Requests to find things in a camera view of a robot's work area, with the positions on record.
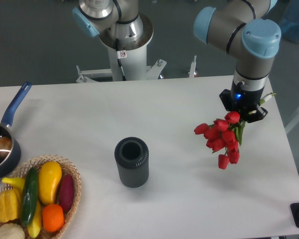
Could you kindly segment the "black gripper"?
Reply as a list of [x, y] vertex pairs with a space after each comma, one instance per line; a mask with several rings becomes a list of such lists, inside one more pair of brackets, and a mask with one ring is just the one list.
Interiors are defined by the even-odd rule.
[[240, 121], [253, 123], [263, 120], [268, 111], [260, 106], [260, 98], [263, 89], [247, 91], [243, 89], [245, 84], [232, 82], [231, 89], [224, 89], [219, 97], [228, 112], [238, 112]]

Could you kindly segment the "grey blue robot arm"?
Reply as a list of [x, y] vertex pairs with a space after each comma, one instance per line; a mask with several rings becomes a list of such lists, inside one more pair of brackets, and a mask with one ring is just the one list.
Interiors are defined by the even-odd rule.
[[[197, 15], [193, 33], [202, 42], [236, 58], [231, 89], [220, 99], [241, 120], [262, 120], [267, 110], [261, 95], [279, 50], [281, 29], [264, 19], [274, 0], [231, 0], [225, 8], [205, 7]], [[162, 68], [147, 65], [147, 45], [153, 36], [148, 17], [136, 0], [81, 0], [72, 11], [79, 27], [98, 36], [107, 47], [114, 81], [156, 79]]]

